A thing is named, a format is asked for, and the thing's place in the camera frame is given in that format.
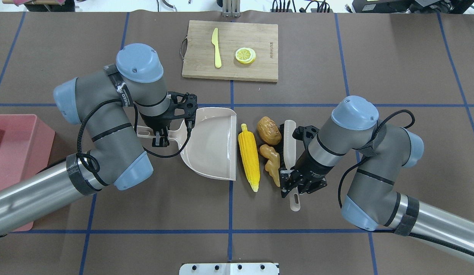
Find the lemon slice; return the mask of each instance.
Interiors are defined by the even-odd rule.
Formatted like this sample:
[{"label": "lemon slice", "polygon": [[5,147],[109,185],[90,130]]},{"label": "lemon slice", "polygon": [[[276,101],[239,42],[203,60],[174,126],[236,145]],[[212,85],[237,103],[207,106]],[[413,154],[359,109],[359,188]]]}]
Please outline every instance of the lemon slice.
[{"label": "lemon slice", "polygon": [[250,64],[256,59],[256,51],[251,48],[240,48],[235,52],[235,59],[242,64]]}]

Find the wooden cutting board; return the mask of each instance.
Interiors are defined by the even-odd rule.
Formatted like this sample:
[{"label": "wooden cutting board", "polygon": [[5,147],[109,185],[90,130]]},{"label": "wooden cutting board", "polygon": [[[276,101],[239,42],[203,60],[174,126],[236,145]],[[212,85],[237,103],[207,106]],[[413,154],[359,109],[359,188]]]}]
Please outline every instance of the wooden cutting board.
[{"label": "wooden cutting board", "polygon": [[[221,68],[215,68],[215,48],[211,43],[215,28],[218,28]],[[277,82],[277,38],[275,24],[191,20],[183,77]],[[242,47],[256,51],[253,63],[242,64],[235,59],[235,51]]]}]

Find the corn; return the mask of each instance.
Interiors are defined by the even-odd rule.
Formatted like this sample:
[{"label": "corn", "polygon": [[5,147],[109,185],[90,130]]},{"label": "corn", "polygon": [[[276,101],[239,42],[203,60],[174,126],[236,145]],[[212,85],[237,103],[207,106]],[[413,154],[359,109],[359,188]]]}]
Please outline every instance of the corn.
[{"label": "corn", "polygon": [[242,124],[241,127],[242,132],[238,135],[240,156],[242,156],[247,181],[251,184],[252,190],[257,192],[261,171],[259,168],[259,157],[257,156],[256,138],[252,132],[247,131],[247,124]]}]

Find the light blue cap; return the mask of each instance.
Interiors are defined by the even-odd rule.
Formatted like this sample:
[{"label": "light blue cap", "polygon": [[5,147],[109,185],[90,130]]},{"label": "light blue cap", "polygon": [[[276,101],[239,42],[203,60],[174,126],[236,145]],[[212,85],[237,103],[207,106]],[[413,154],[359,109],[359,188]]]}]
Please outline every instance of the light blue cap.
[{"label": "light blue cap", "polygon": [[332,111],[332,120],[349,130],[366,130],[374,125],[380,114],[376,107],[357,95],[347,96]]},{"label": "light blue cap", "polygon": [[157,52],[141,43],[127,45],[119,51],[116,67],[124,77],[139,83],[155,82],[164,74]]},{"label": "light blue cap", "polygon": [[77,77],[53,89],[55,104],[65,120],[71,124],[81,123],[76,106],[76,80]]},{"label": "light blue cap", "polygon": [[374,231],[379,226],[349,196],[345,196],[340,214],[342,214],[346,221],[364,230]]},{"label": "light blue cap", "polygon": [[127,190],[134,187],[148,179],[154,171],[147,152],[143,152],[139,157],[130,164],[130,166],[123,171],[123,173],[116,179],[114,185],[118,190]]},{"label": "light blue cap", "polygon": [[424,154],[424,142],[416,134],[403,128],[410,138],[410,157],[403,167],[410,168],[417,164],[417,161],[422,158]]}]

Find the yellow knife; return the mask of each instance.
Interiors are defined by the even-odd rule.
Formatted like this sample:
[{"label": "yellow knife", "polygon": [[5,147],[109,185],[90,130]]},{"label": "yellow knife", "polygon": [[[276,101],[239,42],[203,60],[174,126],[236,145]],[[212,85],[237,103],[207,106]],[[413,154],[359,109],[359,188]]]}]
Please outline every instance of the yellow knife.
[{"label": "yellow knife", "polygon": [[218,28],[215,28],[213,31],[211,43],[215,45],[215,67],[220,68],[222,66],[222,60],[220,58],[220,49],[218,49]]}]

